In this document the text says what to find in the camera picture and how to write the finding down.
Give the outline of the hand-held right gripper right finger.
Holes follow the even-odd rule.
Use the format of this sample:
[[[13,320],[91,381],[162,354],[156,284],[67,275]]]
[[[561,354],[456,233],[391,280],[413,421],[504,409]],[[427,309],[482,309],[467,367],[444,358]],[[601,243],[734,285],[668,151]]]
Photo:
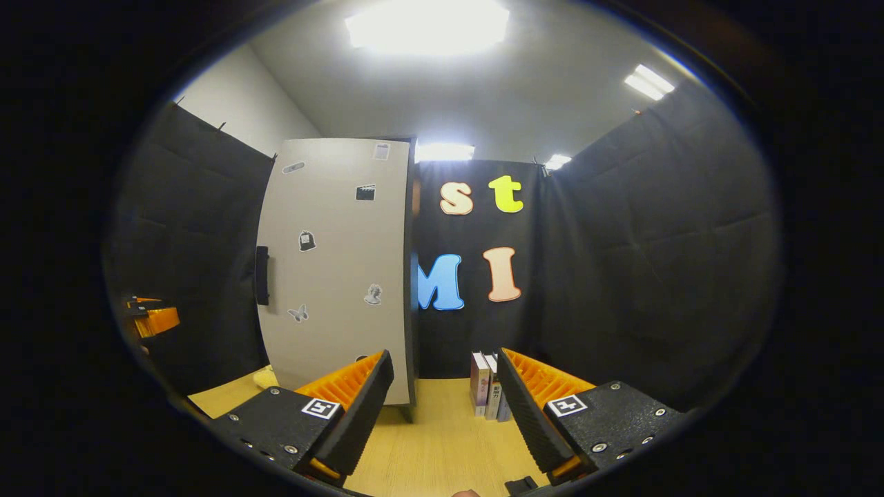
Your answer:
[[[553,487],[623,465],[688,419],[621,380],[591,384],[506,347],[497,358],[512,418]]]

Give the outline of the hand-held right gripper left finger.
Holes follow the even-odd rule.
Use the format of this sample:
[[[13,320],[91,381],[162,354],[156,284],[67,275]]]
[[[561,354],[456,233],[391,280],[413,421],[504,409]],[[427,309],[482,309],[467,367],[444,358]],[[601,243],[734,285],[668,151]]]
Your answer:
[[[388,350],[291,390],[270,386],[212,419],[221,440],[330,487],[354,474],[394,381]]]

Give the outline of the black cabinet door handle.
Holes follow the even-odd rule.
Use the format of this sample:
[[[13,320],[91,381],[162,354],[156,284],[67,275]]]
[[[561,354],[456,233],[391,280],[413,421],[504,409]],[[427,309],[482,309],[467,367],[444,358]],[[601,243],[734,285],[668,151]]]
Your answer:
[[[253,289],[255,290],[256,304],[259,306],[269,305],[269,248],[268,246],[256,246],[255,268],[253,268]]]

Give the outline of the grey cabinet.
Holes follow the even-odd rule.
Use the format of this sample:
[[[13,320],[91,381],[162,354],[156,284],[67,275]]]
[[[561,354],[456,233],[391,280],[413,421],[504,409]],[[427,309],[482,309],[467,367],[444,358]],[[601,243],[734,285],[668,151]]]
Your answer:
[[[402,418],[407,424],[414,422],[414,410],[418,400],[418,255],[414,249],[414,220],[416,220],[420,207],[420,177],[416,161],[418,137],[414,133],[407,136],[407,169],[405,189],[405,210],[403,218],[403,290],[404,311],[406,325],[406,351],[407,351],[407,376],[408,393],[410,400],[406,407],[400,408]]]

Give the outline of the white cabinet door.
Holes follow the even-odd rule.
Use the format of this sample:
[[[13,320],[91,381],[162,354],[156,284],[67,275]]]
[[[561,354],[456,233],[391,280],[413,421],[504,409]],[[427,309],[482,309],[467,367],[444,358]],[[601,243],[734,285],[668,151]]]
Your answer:
[[[291,390],[389,351],[388,405],[407,405],[403,218],[407,141],[288,139],[263,195],[269,305],[257,305],[278,384]]]

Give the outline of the grey spine book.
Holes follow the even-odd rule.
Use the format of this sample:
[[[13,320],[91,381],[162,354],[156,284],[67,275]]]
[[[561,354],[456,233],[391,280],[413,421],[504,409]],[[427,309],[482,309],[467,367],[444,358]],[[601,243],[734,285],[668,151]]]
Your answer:
[[[488,365],[488,388],[486,398],[486,412],[484,416],[486,420],[497,421],[500,409],[501,384],[498,374],[498,353],[487,353],[484,356]]]

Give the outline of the black backdrop cloth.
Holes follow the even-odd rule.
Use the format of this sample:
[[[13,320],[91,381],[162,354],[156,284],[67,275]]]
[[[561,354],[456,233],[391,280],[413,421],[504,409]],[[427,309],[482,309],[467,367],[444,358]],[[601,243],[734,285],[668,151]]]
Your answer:
[[[509,347],[689,410],[738,377],[780,276],[763,154],[697,81],[616,110],[618,125],[561,170],[531,161],[530,139],[508,133],[470,161],[417,163],[418,380],[467,377],[473,351]],[[289,139],[412,133],[430,143],[386,123]],[[180,324],[145,339],[175,392],[269,364],[253,274],[277,155],[167,105],[124,166],[102,267],[111,295],[177,307]]]

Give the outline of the double tube ceiling light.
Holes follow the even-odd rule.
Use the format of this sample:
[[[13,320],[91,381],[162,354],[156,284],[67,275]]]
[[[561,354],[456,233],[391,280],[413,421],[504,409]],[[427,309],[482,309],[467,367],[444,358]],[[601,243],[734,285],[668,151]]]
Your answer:
[[[623,82],[653,101],[660,101],[675,91],[673,83],[645,65],[637,65],[631,75],[625,76]]]

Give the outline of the large square ceiling light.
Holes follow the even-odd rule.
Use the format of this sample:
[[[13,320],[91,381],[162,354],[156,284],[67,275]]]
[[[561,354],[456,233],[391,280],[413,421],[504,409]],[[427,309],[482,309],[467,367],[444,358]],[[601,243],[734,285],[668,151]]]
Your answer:
[[[510,10],[496,0],[382,0],[344,20],[354,48],[452,56],[504,41]]]

